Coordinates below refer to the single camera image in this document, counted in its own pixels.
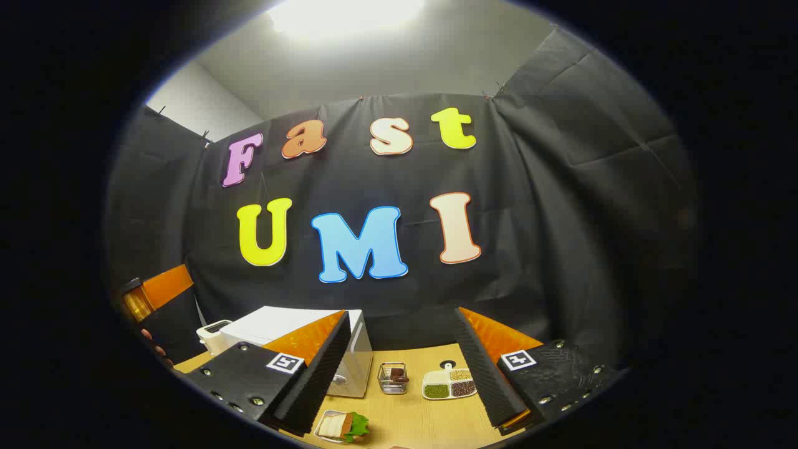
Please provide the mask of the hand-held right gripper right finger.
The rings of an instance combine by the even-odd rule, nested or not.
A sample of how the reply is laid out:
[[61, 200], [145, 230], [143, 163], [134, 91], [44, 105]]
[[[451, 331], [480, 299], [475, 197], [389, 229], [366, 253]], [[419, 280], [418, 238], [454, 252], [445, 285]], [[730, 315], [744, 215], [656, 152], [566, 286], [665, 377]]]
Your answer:
[[464, 307], [454, 316], [455, 339], [488, 420], [499, 431], [559, 420], [621, 376], [565, 339], [542, 343]]

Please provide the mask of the white microwave oven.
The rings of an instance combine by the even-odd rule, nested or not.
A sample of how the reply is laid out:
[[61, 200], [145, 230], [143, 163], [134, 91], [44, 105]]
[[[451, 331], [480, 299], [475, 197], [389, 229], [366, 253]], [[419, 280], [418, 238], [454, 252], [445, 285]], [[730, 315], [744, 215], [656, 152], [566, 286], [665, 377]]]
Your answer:
[[[350, 309], [348, 312], [350, 341], [328, 395], [363, 398], [367, 392], [373, 350], [362, 310]], [[264, 306], [226, 325], [221, 334], [230, 344], [247, 341], [264, 345], [333, 313], [333, 310]]]

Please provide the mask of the black backdrop cloth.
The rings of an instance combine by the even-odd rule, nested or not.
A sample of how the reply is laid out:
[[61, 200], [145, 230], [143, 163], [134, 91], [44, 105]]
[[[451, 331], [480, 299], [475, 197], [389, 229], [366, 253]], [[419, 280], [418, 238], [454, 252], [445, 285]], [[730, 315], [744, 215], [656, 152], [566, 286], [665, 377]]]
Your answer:
[[347, 99], [204, 147], [142, 110], [108, 186], [111, 288], [185, 264], [199, 318], [361, 309], [374, 349], [453, 343], [461, 306], [625, 366], [695, 248], [695, 180], [661, 108], [555, 29], [492, 99]]

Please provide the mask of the small white tray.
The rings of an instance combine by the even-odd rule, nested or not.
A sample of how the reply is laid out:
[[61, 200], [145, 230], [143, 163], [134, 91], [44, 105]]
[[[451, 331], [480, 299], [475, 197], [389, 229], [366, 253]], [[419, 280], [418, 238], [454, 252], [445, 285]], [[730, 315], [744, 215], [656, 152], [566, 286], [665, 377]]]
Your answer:
[[321, 440], [339, 444], [351, 444], [361, 442], [364, 435], [356, 435], [353, 432], [355, 420], [351, 420], [348, 431], [345, 432], [344, 424], [352, 413], [328, 410], [322, 412], [321, 418], [316, 425], [314, 435]]

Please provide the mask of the white divided dish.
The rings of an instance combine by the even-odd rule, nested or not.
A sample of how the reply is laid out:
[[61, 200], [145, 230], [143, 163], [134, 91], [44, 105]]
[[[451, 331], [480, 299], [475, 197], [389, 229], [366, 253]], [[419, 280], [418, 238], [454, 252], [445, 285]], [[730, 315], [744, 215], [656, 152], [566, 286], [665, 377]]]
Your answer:
[[450, 372], [450, 370], [453, 370], [453, 369], [464, 369], [464, 367], [457, 367], [456, 363], [454, 361], [445, 360], [444, 362], [441, 363], [441, 368], [440, 369], [431, 370], [430, 372], [427, 372], [423, 376], [423, 380], [422, 380], [422, 384], [421, 384], [421, 395], [422, 395], [422, 397], [425, 400], [428, 400], [428, 398], [425, 398], [425, 396], [423, 395], [423, 388], [424, 388], [425, 384], [448, 384], [449, 391], [450, 391], [450, 396], [448, 398], [444, 398], [444, 400], [457, 400], [457, 398], [469, 397], [469, 396], [453, 397], [451, 395], [451, 384], [453, 383], [453, 381], [450, 381], [449, 372]]

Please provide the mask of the sandwich with green lettuce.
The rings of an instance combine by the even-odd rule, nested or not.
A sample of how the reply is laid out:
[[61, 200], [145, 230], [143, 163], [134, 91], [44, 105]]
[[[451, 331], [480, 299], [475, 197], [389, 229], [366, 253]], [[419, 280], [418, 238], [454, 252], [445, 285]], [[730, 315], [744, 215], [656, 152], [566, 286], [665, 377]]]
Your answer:
[[323, 440], [351, 444], [364, 440], [370, 433], [370, 421], [357, 412], [330, 411], [322, 416], [315, 434]]

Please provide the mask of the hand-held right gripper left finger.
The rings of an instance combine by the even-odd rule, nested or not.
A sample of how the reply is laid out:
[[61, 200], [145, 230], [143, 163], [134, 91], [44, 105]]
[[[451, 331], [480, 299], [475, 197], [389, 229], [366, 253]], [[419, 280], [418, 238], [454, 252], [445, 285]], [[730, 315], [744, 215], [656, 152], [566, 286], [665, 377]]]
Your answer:
[[186, 380], [234, 414], [302, 437], [347, 352], [349, 315], [333, 312], [266, 345], [239, 341]]

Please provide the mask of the white toaster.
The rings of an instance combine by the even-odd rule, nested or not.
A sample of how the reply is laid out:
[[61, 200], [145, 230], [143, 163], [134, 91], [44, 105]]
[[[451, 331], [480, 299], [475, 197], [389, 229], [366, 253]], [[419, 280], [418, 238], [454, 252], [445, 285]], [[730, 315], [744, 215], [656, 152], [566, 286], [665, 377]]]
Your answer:
[[200, 344], [203, 344], [208, 350], [211, 357], [225, 352], [233, 345], [232, 340], [221, 329], [231, 324], [230, 319], [222, 319], [221, 321], [205, 325], [196, 330], [196, 335], [199, 338]]

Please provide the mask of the large ceiling light panel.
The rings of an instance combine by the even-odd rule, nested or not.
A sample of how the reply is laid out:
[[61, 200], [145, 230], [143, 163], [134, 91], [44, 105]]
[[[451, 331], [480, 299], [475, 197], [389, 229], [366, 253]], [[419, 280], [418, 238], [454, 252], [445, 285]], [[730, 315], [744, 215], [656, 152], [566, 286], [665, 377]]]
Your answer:
[[268, 9], [274, 31], [301, 37], [393, 29], [412, 20], [426, 0], [285, 0]]

